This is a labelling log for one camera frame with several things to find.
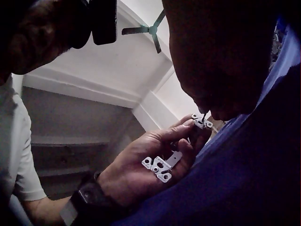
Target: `man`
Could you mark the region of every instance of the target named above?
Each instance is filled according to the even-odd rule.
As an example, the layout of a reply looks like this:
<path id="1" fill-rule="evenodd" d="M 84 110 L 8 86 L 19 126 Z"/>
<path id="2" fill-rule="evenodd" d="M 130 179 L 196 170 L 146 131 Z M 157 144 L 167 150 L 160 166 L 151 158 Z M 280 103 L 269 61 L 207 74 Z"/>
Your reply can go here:
<path id="1" fill-rule="evenodd" d="M 7 204 L 14 193 L 36 225 L 63 224 L 61 209 L 70 197 L 52 201 L 46 197 L 33 166 L 30 146 L 31 121 L 27 110 L 12 88 L 11 73 L 25 74 L 51 62 L 70 48 L 69 38 L 78 15 L 74 1 L 37 1 L 17 24 L 1 52 L 0 70 L 0 181 L 1 201 Z M 184 117 L 170 129 L 148 132 L 131 143 L 98 177 L 104 194 L 122 207 L 127 207 L 166 189 L 187 174 L 196 150 L 209 139 L 204 131 L 198 147 L 183 138 L 194 124 Z M 164 142 L 180 140 L 183 153 L 173 168 L 172 179 L 164 184 L 141 161 L 157 156 L 164 150 Z"/>

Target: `finger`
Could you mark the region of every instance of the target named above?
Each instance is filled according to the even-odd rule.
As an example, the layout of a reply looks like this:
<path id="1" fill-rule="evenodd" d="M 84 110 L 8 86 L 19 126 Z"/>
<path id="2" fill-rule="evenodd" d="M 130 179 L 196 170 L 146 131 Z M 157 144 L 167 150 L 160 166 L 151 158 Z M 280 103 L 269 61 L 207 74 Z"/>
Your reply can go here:
<path id="1" fill-rule="evenodd" d="M 199 152 L 204 147 L 206 142 L 209 140 L 211 133 L 212 131 L 207 129 L 204 131 L 204 133 L 201 136 L 198 137 L 194 148 L 197 152 Z"/>
<path id="2" fill-rule="evenodd" d="M 177 127 L 179 125 L 182 125 L 184 122 L 188 121 L 189 119 L 191 119 L 191 115 L 192 114 L 189 114 L 189 115 L 186 115 L 184 116 L 180 121 L 178 121 L 177 123 L 173 124 L 170 128 L 172 127 Z"/>
<path id="3" fill-rule="evenodd" d="M 179 141 L 178 151 L 182 152 L 183 155 L 180 161 L 171 170 L 174 182 L 179 181 L 188 173 L 197 155 L 197 152 L 185 139 Z"/>
<path id="4" fill-rule="evenodd" d="M 154 132 L 160 141 L 179 140 L 185 138 L 194 126 L 192 119 L 186 121 L 183 125 L 168 128 L 166 130 L 158 130 Z"/>

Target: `white ceiling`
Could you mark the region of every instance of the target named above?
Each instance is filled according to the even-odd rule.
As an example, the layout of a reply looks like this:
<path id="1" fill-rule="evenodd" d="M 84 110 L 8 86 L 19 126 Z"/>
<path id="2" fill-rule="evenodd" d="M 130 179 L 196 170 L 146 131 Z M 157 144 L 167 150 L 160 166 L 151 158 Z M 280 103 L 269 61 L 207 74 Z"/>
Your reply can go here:
<path id="1" fill-rule="evenodd" d="M 133 108 L 172 67 L 166 18 L 158 29 L 162 52 L 151 36 L 121 35 L 125 27 L 151 26 L 162 11 L 161 0 L 123 0 L 118 6 L 118 38 L 97 46 L 92 36 L 82 49 L 71 49 L 24 77 L 23 85 L 54 93 Z"/>

